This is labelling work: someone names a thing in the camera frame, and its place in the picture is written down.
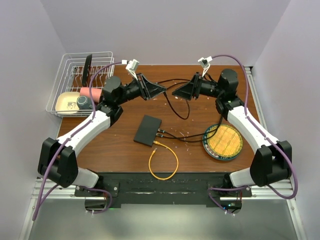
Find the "black network switch box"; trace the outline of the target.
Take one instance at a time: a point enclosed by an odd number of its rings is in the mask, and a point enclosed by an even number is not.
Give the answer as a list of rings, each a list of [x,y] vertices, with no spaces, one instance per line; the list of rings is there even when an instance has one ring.
[[[153,116],[144,115],[142,121],[133,138],[135,143],[139,143],[148,147],[152,147],[156,138],[158,129],[160,128],[162,120]]]

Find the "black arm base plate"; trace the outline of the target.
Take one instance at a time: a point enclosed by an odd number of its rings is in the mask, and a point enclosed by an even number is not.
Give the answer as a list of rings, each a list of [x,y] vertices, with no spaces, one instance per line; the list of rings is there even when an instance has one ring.
[[[216,202],[235,213],[242,207],[242,199],[252,196],[249,187],[234,192],[225,188],[226,173],[179,172],[163,181],[148,172],[102,172],[101,186],[112,197],[111,207],[124,204],[205,205],[213,208]]]

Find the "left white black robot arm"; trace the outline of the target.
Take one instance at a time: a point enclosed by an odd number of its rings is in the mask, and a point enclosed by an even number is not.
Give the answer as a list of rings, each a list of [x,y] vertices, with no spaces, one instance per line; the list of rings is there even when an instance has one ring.
[[[78,167],[77,156],[120,118],[122,104],[138,97],[146,101],[165,91],[164,86],[148,81],[141,73],[125,85],[117,76],[107,78],[102,89],[102,101],[89,117],[58,139],[49,137],[43,142],[38,173],[44,181],[51,180],[63,188],[71,185],[86,187],[92,196],[99,196],[104,190],[101,177],[92,170]]]

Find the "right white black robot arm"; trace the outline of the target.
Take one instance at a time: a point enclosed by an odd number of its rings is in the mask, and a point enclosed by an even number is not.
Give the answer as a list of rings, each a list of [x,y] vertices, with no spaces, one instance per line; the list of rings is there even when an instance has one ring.
[[[219,114],[231,123],[249,143],[254,158],[250,167],[234,171],[223,183],[223,192],[235,196],[243,186],[270,186],[289,179],[292,174],[292,146],[288,141],[279,141],[265,130],[250,114],[245,103],[237,95],[238,75],[232,69],[224,69],[218,81],[207,81],[196,73],[192,79],[172,92],[185,100],[197,99],[200,95],[215,98]]]

